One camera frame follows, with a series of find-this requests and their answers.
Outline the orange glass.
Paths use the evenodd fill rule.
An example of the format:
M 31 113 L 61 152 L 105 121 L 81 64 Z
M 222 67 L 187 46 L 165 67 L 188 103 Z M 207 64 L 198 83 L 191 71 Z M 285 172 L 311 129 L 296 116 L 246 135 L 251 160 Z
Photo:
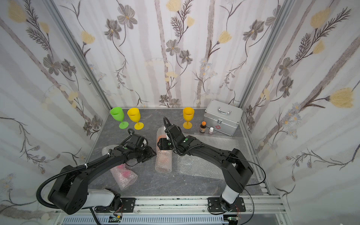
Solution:
M 157 130 L 156 144 L 161 138 L 167 139 L 165 128 L 161 127 Z M 156 146 L 156 163 L 155 170 L 159 173 L 170 173 L 172 171 L 172 151 L 161 150 Z

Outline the amber glass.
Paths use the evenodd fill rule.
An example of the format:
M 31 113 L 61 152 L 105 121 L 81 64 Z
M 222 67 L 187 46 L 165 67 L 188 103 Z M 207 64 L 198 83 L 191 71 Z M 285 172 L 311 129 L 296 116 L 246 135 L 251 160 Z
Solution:
M 194 114 L 195 114 L 195 110 L 191 107 L 186 107 L 183 109 L 183 118 L 185 120 L 183 127 L 185 129 L 191 129 L 192 128 L 192 123 L 191 121 L 194 118 Z

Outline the yellow glass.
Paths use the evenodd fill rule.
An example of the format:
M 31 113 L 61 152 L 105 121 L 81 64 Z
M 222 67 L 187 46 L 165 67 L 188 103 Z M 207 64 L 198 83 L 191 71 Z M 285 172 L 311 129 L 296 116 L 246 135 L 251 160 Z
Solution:
M 136 130 L 141 130 L 144 128 L 144 124 L 140 122 L 141 114 L 138 108 L 130 108 L 127 111 L 127 115 L 129 116 L 130 120 L 135 123 L 134 128 Z

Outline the green plastic wine glass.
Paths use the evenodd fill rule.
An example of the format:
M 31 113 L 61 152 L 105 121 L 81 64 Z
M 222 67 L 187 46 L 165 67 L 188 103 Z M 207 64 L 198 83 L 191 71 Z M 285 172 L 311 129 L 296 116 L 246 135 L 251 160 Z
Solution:
M 112 108 L 110 110 L 110 114 L 116 121 L 120 122 L 119 124 L 120 129 L 126 129 L 129 126 L 128 122 L 124 121 L 125 115 L 121 107 Z

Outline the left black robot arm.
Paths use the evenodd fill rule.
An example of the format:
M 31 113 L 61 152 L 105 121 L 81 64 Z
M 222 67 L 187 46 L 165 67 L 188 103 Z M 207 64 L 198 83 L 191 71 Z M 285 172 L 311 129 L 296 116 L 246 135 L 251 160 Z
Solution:
M 136 134 L 133 129 L 128 129 L 128 133 L 124 141 L 109 149 L 104 156 L 80 166 L 66 166 L 59 174 L 44 181 L 36 191 L 37 201 L 68 215 L 81 209 L 90 209 L 94 214 L 96 207 L 111 212 L 121 211 L 124 204 L 119 193 L 108 188 L 89 189 L 89 184 L 105 172 L 132 159 L 143 163 L 156 155 L 144 136 Z

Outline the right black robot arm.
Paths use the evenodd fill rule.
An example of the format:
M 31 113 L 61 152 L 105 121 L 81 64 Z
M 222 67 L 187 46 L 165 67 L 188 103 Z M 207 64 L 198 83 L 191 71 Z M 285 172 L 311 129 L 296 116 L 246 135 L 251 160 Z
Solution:
M 221 169 L 226 187 L 219 197 L 222 212 L 231 212 L 235 202 L 247 186 L 254 173 L 252 165 L 262 169 L 257 163 L 246 160 L 238 149 L 222 150 L 208 145 L 193 136 L 184 136 L 181 128 L 172 124 L 167 117 L 163 118 L 166 138 L 161 138 L 157 147 L 160 150 L 172 150 L 178 156 L 194 156 L 204 159 Z

